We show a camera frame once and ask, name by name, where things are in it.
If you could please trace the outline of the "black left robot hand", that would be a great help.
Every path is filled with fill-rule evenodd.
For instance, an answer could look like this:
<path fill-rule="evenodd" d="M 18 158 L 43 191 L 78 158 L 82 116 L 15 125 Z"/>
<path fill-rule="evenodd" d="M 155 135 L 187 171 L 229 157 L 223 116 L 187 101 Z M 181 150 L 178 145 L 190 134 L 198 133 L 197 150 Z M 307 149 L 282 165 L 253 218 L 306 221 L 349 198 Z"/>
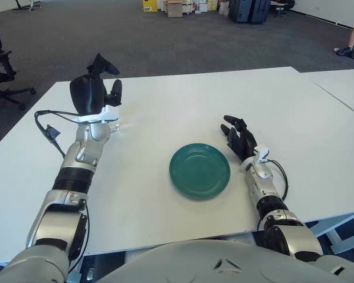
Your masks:
<path fill-rule="evenodd" d="M 108 93 L 101 78 L 102 73 L 117 76 L 120 71 L 101 54 L 97 54 L 87 66 L 87 74 L 70 82 L 71 99 L 79 115 L 99 114 L 104 106 L 117 107 L 122 104 L 122 81 L 116 79 Z"/>

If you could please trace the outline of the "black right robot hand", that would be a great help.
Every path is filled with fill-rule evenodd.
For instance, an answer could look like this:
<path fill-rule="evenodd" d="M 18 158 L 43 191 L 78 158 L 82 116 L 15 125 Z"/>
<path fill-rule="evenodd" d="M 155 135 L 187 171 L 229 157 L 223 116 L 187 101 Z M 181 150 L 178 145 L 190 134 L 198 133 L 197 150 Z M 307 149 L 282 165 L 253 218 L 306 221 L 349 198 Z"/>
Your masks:
<path fill-rule="evenodd" d="M 254 156 L 254 148 L 257 142 L 253 134 L 247 129 L 243 119 L 225 115 L 224 120 L 232 125 L 231 128 L 221 124 L 221 130 L 227 138 L 227 146 L 244 162 Z"/>

